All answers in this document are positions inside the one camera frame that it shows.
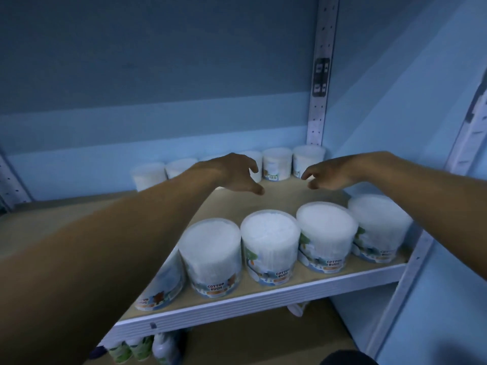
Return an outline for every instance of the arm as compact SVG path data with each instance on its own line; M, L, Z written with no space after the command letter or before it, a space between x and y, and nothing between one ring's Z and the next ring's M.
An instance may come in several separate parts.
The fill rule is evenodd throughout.
M264 193L249 168L258 170L236 154L197 163L1 263L2 363L84 362L217 186Z
M428 233L487 279L487 182L429 169L388 152L345 156L310 166L309 187L341 189L368 181Z

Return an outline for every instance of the forearm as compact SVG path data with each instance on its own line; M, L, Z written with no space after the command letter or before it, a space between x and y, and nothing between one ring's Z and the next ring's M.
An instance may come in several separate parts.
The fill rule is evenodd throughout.
M50 361L63 350L86 356L154 277L217 177L190 169L4 261L1 348L18 357L29 343Z
M429 169L390 153L359 155L361 180L392 198L436 240L487 278L487 182Z

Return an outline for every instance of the person's right arm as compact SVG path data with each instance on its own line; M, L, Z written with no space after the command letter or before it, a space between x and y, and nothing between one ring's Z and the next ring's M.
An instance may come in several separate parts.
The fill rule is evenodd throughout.
M342 189L368 181L401 206L438 242L487 279L487 182L430 169L388 152L372 152L310 166L312 189Z

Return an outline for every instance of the person's left arm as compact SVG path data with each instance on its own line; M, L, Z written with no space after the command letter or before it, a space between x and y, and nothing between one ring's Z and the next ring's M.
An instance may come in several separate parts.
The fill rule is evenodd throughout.
M255 161L199 162L0 264L2 363L83 363L154 277L218 186L263 194Z

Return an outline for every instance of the person's right hand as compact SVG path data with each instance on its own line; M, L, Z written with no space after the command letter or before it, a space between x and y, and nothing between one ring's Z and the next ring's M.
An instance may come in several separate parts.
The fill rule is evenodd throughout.
M218 172L217 185L232 191L249 191L256 195L264 194L264 187L255 183L249 169L256 173L259 167L254 159L245 155L231 153L220 158L201 161L193 166L204 166Z
M322 161L309 166L301 179L314 176L314 179L308 183L308 187L311 189L343 189L364 181L368 169L373 164L372 161L390 155L388 152L381 151Z

